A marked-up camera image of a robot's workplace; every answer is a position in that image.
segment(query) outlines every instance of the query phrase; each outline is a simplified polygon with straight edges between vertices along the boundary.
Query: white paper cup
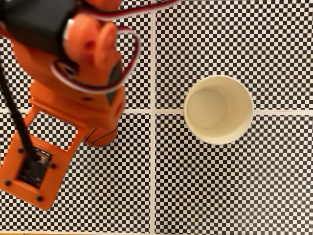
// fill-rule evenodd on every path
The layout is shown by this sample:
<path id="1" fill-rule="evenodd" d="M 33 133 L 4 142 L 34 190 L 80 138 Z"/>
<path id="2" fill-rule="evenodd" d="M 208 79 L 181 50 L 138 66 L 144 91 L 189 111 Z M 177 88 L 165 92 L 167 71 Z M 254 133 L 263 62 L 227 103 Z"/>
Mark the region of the white paper cup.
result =
<path id="1" fill-rule="evenodd" d="M 210 144 L 228 144 L 251 126 L 254 104 L 247 88 L 229 76 L 196 83 L 186 96 L 184 119 L 189 130 Z"/>

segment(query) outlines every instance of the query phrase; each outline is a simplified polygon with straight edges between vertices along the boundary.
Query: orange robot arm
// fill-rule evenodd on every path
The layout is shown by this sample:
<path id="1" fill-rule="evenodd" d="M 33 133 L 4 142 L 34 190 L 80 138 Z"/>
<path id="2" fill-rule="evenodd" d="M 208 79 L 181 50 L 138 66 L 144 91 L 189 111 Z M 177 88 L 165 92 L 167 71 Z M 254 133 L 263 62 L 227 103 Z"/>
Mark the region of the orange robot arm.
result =
<path id="1" fill-rule="evenodd" d="M 1 76 L 1 86 L 6 87 L 2 94 L 15 113 L 12 117 L 20 117 L 14 119 L 18 132 L 0 168 L 0 189 L 43 210 L 52 206 L 80 143 L 104 147 L 117 135 L 126 103 L 122 82 L 135 67 L 140 41 L 134 32 L 116 27 L 112 20 L 178 1 L 119 12 L 121 0 L 85 0 L 88 4 L 76 0 L 0 0 L 0 35 L 11 40 L 17 61 L 34 79 L 32 108 L 23 120 L 8 98 L 9 89 Z M 18 5 L 21 2 L 29 6 Z M 124 70 L 121 54 L 114 48 L 121 32 L 135 37 L 134 57 Z M 38 112 L 76 127 L 78 132 L 68 150 L 28 134 Z"/>

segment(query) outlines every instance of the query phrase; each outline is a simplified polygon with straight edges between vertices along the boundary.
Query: checkerboard pattern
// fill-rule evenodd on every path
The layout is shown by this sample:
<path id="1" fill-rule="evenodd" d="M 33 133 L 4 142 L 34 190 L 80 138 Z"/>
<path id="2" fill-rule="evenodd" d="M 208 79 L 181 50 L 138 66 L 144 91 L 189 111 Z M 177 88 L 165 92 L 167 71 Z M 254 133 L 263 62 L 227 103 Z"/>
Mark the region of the checkerboard pattern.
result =
<path id="1" fill-rule="evenodd" d="M 0 114 L 0 125 L 2 162 L 14 132 L 9 114 Z M 149 232 L 149 154 L 150 115 L 123 115 L 110 146 L 77 149 L 49 211 L 0 191 L 0 231 Z"/>
<path id="2" fill-rule="evenodd" d="M 8 87 L 18 108 L 30 108 L 28 100 L 31 98 L 29 88 L 32 82 L 30 76 L 20 67 L 15 59 L 10 40 L 0 36 L 0 57 L 4 62 L 4 74 Z M 6 102 L 1 95 L 0 108 L 5 108 Z"/>
<path id="3" fill-rule="evenodd" d="M 311 235 L 313 117 L 256 116 L 238 141 L 197 140 L 156 117 L 156 232 Z"/>
<path id="4" fill-rule="evenodd" d="M 37 114 L 28 129 L 31 135 L 64 150 L 68 150 L 78 133 L 76 127 L 42 112 Z"/>
<path id="5" fill-rule="evenodd" d="M 122 2 L 120 9 L 124 10 L 146 4 L 148 4 L 146 0 L 128 0 Z M 116 21 L 116 25 L 130 27 L 141 38 L 141 55 L 139 62 L 133 74 L 129 76 L 125 82 L 126 108 L 150 108 L 151 23 L 149 14 Z M 122 34 L 117 38 L 116 50 L 122 53 L 122 62 L 125 68 L 133 57 L 133 43 L 132 35 Z"/>
<path id="6" fill-rule="evenodd" d="M 155 24 L 157 108 L 182 108 L 216 74 L 244 83 L 256 108 L 313 108 L 311 0 L 184 0 Z"/>

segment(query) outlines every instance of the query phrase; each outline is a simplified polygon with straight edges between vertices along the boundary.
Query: screw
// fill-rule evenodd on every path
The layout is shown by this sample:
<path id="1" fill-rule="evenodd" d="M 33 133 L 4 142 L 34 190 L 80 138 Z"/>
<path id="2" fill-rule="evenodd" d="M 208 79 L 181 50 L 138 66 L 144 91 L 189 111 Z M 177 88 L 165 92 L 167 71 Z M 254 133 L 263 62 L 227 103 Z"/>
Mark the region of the screw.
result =
<path id="1" fill-rule="evenodd" d="M 10 184 L 11 184 L 11 181 L 9 181 L 9 180 L 4 181 L 4 185 L 10 186 Z"/>
<path id="2" fill-rule="evenodd" d="M 37 196 L 37 197 L 36 197 L 36 199 L 37 199 L 37 201 L 39 201 L 39 202 L 40 202 L 40 201 L 42 201 L 42 200 L 43 200 L 43 197 L 42 197 L 42 196 Z"/>

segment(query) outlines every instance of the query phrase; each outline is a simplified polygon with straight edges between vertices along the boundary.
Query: wire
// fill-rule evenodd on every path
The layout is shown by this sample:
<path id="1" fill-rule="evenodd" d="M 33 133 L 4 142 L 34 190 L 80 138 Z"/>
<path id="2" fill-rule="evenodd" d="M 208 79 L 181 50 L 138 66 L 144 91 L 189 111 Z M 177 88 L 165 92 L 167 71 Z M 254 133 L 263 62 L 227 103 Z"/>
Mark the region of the wire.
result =
<path id="1" fill-rule="evenodd" d="M 89 94 L 106 94 L 106 93 L 111 93 L 111 92 L 117 90 L 120 87 L 120 85 L 122 85 L 124 83 L 125 79 L 129 75 L 132 74 L 132 72 L 136 68 L 136 65 L 138 63 L 138 59 L 140 56 L 140 37 L 128 27 L 124 27 L 124 26 L 117 27 L 117 34 L 122 34 L 122 33 L 130 33 L 134 36 L 134 38 L 135 38 L 135 44 L 134 44 L 135 51 L 134 51 L 134 56 L 133 56 L 132 60 L 128 64 L 128 67 L 124 70 L 122 76 L 117 81 L 115 81 L 109 85 L 98 85 L 98 86 L 97 85 L 90 85 L 90 84 L 86 84 L 86 83 L 83 83 L 81 81 L 78 81 L 75 78 L 73 78 L 72 76 L 65 74 L 60 69 L 59 64 L 61 63 L 61 64 L 63 64 L 63 66 L 65 68 L 70 69 L 72 71 L 75 71 L 74 73 L 78 73 L 77 68 L 65 60 L 55 60 L 50 66 L 52 73 L 61 82 L 63 82 L 67 86 L 69 86 L 75 90 L 78 90 L 80 92 L 85 92 L 85 93 L 89 93 Z"/>
<path id="2" fill-rule="evenodd" d="M 38 156 L 28 133 L 27 127 L 25 126 L 23 117 L 19 110 L 16 107 L 16 104 L 14 103 L 14 100 L 11 96 L 11 92 L 7 86 L 6 79 L 4 76 L 4 69 L 2 68 L 2 59 L 0 58 L 0 86 L 2 89 L 2 95 L 4 96 L 6 100 L 7 107 L 10 109 L 12 114 L 12 119 L 14 120 L 14 124 L 16 126 L 16 129 L 20 135 L 22 145 L 27 153 L 26 158 L 38 161 L 40 160 L 40 157 Z"/>
<path id="3" fill-rule="evenodd" d="M 79 6 L 78 10 L 83 13 L 93 15 L 100 21 L 114 21 L 114 20 L 118 20 L 121 18 L 137 16 L 139 14 L 146 14 L 152 11 L 159 11 L 164 8 L 169 8 L 169 7 L 176 5 L 179 1 L 181 0 L 167 0 L 163 2 L 154 3 L 151 5 L 139 6 L 139 7 L 129 8 L 129 9 L 122 10 L 122 11 L 117 10 L 117 11 L 111 11 L 111 12 L 99 11 L 95 8 L 91 8 L 91 7 L 87 7 L 83 5 Z"/>

